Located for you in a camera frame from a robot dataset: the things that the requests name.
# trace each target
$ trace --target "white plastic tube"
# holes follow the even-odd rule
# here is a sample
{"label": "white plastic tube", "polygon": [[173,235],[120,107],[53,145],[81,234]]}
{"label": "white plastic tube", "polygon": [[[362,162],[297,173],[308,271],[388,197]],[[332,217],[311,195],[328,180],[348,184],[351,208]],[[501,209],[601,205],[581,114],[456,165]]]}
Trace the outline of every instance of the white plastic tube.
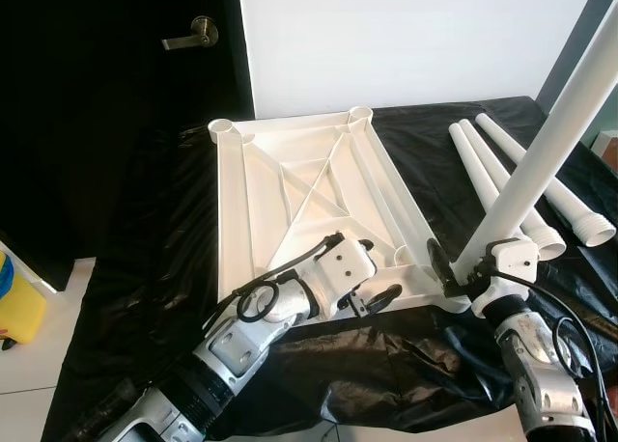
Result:
{"label": "white plastic tube", "polygon": [[[520,163],[525,149],[487,114],[479,114],[476,122],[514,162]],[[553,179],[545,191],[552,204],[569,220],[576,236],[588,247],[598,246],[613,238],[614,226],[602,215],[593,212],[559,179]]]}
{"label": "white plastic tube", "polygon": [[[467,275],[485,253],[488,244],[508,237],[521,224],[616,86],[618,9],[615,3],[614,0],[604,25],[580,60],[579,67],[519,167],[455,262],[453,268],[460,283],[466,282]],[[588,221],[595,218],[593,214]]]}
{"label": "white plastic tube", "polygon": [[[485,212],[488,212],[500,193],[495,187],[492,178],[485,170],[485,167],[483,167],[476,152],[474,152],[474,149],[472,149],[472,146],[465,138],[462,127],[459,124],[451,124],[448,127],[448,131],[451,134],[451,138],[453,138],[453,143],[455,143],[457,152],[462,158],[465,170],[470,177],[470,181],[472,181],[472,185],[481,201],[481,205],[483,205]],[[515,229],[513,235],[523,237],[519,228]]]}
{"label": "white plastic tube", "polygon": [[[490,174],[493,184],[498,188],[498,191],[502,191],[511,175],[468,119],[461,120],[460,127],[483,163],[485,170]],[[539,260],[541,261],[555,259],[567,250],[567,245],[560,237],[560,234],[545,222],[534,207],[525,216],[523,222],[521,222],[521,229],[539,246]]]}

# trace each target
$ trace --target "blue lid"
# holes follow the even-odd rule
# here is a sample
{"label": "blue lid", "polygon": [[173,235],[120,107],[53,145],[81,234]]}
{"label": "blue lid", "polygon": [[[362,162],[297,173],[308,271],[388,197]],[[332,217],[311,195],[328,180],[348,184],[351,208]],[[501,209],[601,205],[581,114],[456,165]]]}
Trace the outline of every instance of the blue lid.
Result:
{"label": "blue lid", "polygon": [[9,256],[4,258],[2,268],[0,268],[0,299],[4,297],[11,289],[13,284],[14,269],[13,263]]}

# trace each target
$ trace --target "floor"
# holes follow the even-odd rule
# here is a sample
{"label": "floor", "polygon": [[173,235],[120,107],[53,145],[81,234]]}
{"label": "floor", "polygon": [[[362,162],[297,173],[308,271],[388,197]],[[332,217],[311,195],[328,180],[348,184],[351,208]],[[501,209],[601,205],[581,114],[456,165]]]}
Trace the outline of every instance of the floor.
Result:
{"label": "floor", "polygon": [[[37,339],[0,356],[0,434],[5,442],[38,442],[51,404],[60,368],[75,326],[81,298],[94,260],[75,263],[67,290],[46,293],[48,310]],[[389,429],[338,426],[316,427],[277,437],[231,437],[229,442],[524,442],[514,407],[491,416],[422,434]]]}

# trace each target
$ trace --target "white plastic tray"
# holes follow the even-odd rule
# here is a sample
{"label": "white plastic tray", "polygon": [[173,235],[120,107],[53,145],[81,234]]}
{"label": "white plastic tray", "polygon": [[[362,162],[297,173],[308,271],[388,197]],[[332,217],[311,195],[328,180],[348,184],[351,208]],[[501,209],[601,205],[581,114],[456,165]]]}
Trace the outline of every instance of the white plastic tray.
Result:
{"label": "white plastic tray", "polygon": [[[209,124],[218,149],[219,299],[297,257],[324,236],[371,239],[378,274],[365,300],[395,283],[403,293],[385,311],[446,299],[430,266],[434,237],[371,125],[373,112]],[[337,318],[351,315],[351,309]]]}

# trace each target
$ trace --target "black door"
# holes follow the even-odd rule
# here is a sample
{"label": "black door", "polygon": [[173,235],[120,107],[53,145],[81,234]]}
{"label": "black door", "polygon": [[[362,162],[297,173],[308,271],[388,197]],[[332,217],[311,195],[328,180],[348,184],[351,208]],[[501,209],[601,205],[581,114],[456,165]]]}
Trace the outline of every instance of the black door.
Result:
{"label": "black door", "polygon": [[[19,184],[0,240],[61,288],[103,242],[139,135],[252,117],[239,0],[3,1],[0,176]],[[166,51],[199,15],[217,44]]]}

